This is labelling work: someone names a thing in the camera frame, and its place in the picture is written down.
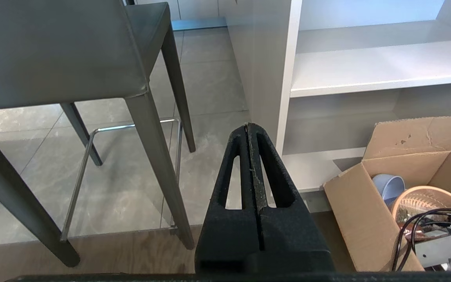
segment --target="wicker basket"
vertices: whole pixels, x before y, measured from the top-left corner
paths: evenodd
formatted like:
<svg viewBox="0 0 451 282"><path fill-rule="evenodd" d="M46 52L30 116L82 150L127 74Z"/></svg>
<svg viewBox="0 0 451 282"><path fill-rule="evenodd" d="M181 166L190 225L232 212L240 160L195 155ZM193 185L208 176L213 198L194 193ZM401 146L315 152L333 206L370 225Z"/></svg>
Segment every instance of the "wicker basket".
<svg viewBox="0 0 451 282"><path fill-rule="evenodd" d="M417 186L399 195L391 213L397 223L404 223L416 214L441 208L451 208L451 193L432 186ZM431 219L444 221L446 216L433 215Z"/></svg>

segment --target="stool leg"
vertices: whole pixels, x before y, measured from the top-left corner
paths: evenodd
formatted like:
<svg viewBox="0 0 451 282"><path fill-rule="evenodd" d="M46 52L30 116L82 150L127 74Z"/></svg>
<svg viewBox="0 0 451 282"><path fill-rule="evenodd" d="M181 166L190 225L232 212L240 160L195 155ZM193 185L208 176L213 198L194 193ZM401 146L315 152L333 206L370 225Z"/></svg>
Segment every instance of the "stool leg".
<svg viewBox="0 0 451 282"><path fill-rule="evenodd" d="M73 267L79 263L73 246L68 241L60 241L59 228L1 151L0 203L63 264Z"/></svg>
<svg viewBox="0 0 451 282"><path fill-rule="evenodd" d="M128 110L133 118L145 153L152 170L166 198L168 207L179 229L180 239L187 249L194 248L193 235L189 226L186 208L182 200L177 176L173 169L170 152L166 145L163 129L159 123L156 105L149 91L132 98L125 98Z"/></svg>
<svg viewBox="0 0 451 282"><path fill-rule="evenodd" d="M64 113L72 124L76 134L79 136L79 139L81 139L81 142L86 147L88 145L88 141L90 141L90 134L88 133L88 130L86 130L86 126L81 119L78 108L74 103L61 103L60 106L64 110ZM100 158L95 145L93 145L90 150L90 157L96 166L102 166L102 159Z"/></svg>
<svg viewBox="0 0 451 282"><path fill-rule="evenodd" d="M194 152L196 151L196 144L193 135L193 126L191 125L188 99L186 98L186 89L184 88L182 71L180 70L179 54L177 53L177 45L175 44L171 24L168 26L168 31L164 37L161 53L163 53L163 59L173 90L173 96L175 96L175 103L177 104L182 127L184 128L186 140L188 141L189 151Z"/></svg>

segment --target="wooden floor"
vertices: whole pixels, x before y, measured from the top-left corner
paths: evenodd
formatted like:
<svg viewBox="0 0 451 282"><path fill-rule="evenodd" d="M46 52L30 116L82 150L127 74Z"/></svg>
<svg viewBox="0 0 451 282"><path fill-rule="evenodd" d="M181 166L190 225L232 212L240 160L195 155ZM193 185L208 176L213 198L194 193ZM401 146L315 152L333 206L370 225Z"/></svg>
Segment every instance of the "wooden floor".
<svg viewBox="0 0 451 282"><path fill-rule="evenodd" d="M337 270L353 271L332 212L313 214ZM195 242L200 226L192 228ZM80 254L75 268L61 264L41 243L0 245L0 282L20 275L70 273L194 273L194 250L186 250L169 230L112 233L70 239Z"/></svg>

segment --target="cardboard box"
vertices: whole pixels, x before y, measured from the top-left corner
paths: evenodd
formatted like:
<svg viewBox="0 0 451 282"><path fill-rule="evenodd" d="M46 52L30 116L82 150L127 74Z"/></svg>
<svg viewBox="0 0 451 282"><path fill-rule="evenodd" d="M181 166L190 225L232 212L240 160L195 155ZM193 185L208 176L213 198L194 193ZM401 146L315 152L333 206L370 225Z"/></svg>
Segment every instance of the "cardboard box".
<svg viewBox="0 0 451 282"><path fill-rule="evenodd" d="M407 188L431 185L451 192L451 116L378 123L360 164L324 184L357 271L390 271L398 225L372 182L386 173ZM406 240L403 239L403 252ZM403 268L423 271L413 252Z"/></svg>

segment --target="white cabinet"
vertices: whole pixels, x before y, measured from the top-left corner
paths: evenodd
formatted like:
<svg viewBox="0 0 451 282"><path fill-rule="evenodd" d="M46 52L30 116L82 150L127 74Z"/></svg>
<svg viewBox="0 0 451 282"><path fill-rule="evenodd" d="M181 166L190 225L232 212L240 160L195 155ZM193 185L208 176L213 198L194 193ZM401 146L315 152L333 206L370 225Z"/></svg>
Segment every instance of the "white cabinet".
<svg viewBox="0 0 451 282"><path fill-rule="evenodd" d="M451 0L220 0L252 122L299 190L380 121L451 116Z"/></svg>
<svg viewBox="0 0 451 282"><path fill-rule="evenodd" d="M179 0L181 20L217 18L217 0Z"/></svg>
<svg viewBox="0 0 451 282"><path fill-rule="evenodd" d="M179 3L177 0L135 0L135 3L137 5L142 4L151 4L151 3L158 3L158 2L168 2L168 5L170 6L170 16L172 21L178 21L180 20L180 11L179 11Z"/></svg>

